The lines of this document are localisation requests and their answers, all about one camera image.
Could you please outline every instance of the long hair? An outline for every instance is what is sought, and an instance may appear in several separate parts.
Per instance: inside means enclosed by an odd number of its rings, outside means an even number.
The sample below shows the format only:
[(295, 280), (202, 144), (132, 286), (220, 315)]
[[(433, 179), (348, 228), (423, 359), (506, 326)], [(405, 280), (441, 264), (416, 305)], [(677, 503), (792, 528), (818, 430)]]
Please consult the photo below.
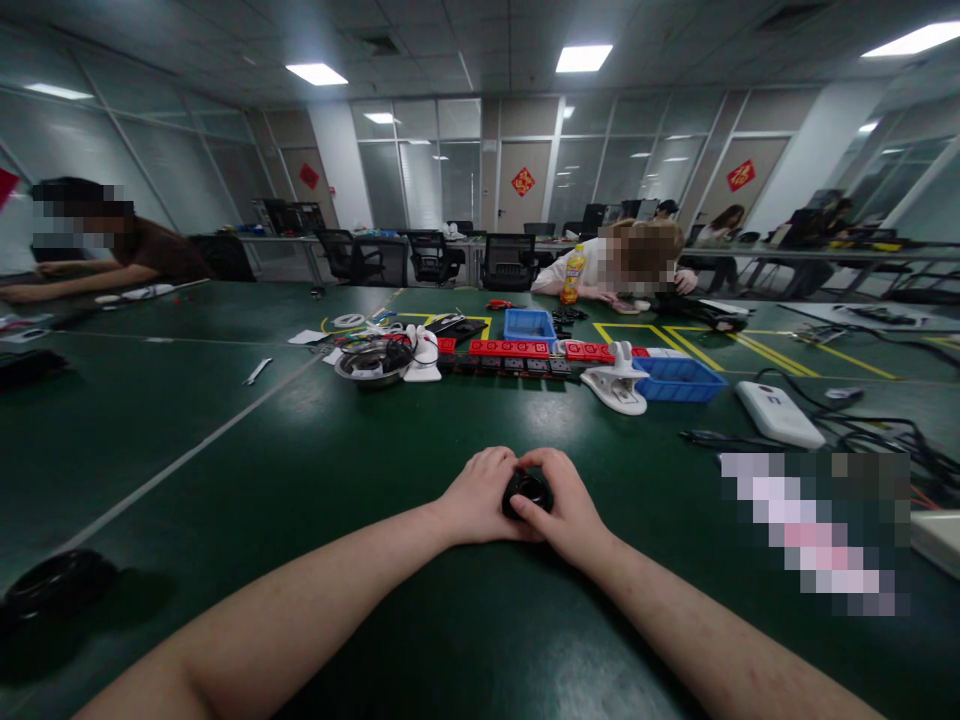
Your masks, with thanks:
[(746, 213), (746, 209), (743, 207), (743, 205), (731, 205), (722, 213), (717, 215), (714, 221), (710, 223), (710, 227), (714, 230), (719, 230), (722, 227), (726, 227), (727, 223), (730, 222), (730, 218), (736, 215), (739, 215), (740, 219), (742, 220), (744, 213)]

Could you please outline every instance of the white pillar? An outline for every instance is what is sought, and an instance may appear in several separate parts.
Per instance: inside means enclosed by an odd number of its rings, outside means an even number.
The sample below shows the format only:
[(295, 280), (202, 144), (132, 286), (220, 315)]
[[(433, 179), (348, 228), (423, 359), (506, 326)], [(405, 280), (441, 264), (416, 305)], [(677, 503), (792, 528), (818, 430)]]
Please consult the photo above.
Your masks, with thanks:
[(750, 212), (747, 230), (765, 235), (823, 189), (889, 84), (888, 80), (835, 82), (820, 92)]

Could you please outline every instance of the red diamond sign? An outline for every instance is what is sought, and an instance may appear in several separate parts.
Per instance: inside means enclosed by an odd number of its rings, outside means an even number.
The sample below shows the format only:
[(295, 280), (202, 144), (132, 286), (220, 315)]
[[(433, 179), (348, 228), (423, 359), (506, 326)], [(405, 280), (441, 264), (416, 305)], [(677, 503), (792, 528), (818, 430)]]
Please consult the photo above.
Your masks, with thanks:
[(320, 176), (313, 171), (312, 167), (304, 163), (303, 167), (300, 168), (300, 179), (303, 180), (311, 190), (316, 190), (317, 181), (320, 179)]
[(517, 176), (510, 184), (513, 185), (513, 189), (517, 191), (517, 195), (523, 197), (530, 192), (530, 188), (536, 185), (537, 181), (533, 179), (533, 175), (530, 174), (530, 171), (524, 168), (517, 173)]
[(753, 161), (747, 160), (743, 165), (727, 175), (727, 184), (730, 186), (730, 192), (736, 192), (756, 177), (757, 169), (753, 167)]

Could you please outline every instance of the forearm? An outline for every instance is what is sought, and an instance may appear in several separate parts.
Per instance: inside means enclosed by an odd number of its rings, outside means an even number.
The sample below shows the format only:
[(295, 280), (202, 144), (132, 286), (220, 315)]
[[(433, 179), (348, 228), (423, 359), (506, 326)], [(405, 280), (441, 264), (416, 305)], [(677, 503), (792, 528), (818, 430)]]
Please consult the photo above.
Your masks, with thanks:
[(101, 272), (97, 275), (91, 275), (90, 277), (65, 280), (56, 283), (56, 289), (60, 296), (77, 295), (78, 293), (95, 292), (97, 290), (113, 290), (115, 288), (129, 287), (137, 283), (155, 280), (158, 277), (160, 277), (160, 274), (156, 270), (151, 270), (150, 268), (140, 265), (131, 265), (130, 267), (120, 268), (119, 270)]
[(81, 716), (270, 717), (452, 537), (435, 506), (424, 505), (304, 555), (181, 629)]
[(619, 540), (586, 570), (713, 718), (876, 718), (859, 698)]

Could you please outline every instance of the green workbench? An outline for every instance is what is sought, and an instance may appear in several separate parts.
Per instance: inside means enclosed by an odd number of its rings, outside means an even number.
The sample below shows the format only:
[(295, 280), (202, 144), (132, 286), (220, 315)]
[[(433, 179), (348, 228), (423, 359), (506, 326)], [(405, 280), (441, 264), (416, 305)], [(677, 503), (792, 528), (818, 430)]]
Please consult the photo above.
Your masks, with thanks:
[[(201, 285), (23, 346), (54, 349), (73, 371), (0, 396), (0, 584), (77, 537), (126, 570), (87, 613), (36, 621), (0, 647), (0, 717), (68, 716), (205, 608), (312, 548), (434, 499), (474, 452), (499, 444), (518, 454), (563, 449), (614, 532), (880, 712), (932, 718), (957, 708), (953, 580), (909, 554), (909, 617), (831, 616), (822, 596), (802, 594), (797, 573), (783, 569), (783, 551), (741, 522), (714, 454), (677, 437), (691, 428), (754, 434), (732, 388), (708, 405), (651, 404), (641, 418), (573, 383), (448, 376), (359, 393), (286, 339), (380, 308), (415, 323), (459, 308), (490, 318), (496, 339), (503, 315), (485, 309), (490, 298), (544, 309), (557, 301), (341, 287), (314, 300), (309, 287)], [(678, 347), (731, 384), (769, 366), (814, 394), (856, 384), (866, 390), (857, 412), (911, 417), (945, 449), (960, 436), (957, 375), (920, 351), (860, 337), (834, 352), (804, 345), (782, 333), (806, 319), (773, 304), (758, 306), (746, 342), (687, 320), (585, 309), (578, 339)], [(263, 357), (274, 361), (242, 385)], [(148, 481), (149, 492), (117, 509)], [(321, 714), (702, 712), (548, 547), (502, 543), (458, 548), (424, 568), (281, 713)]]

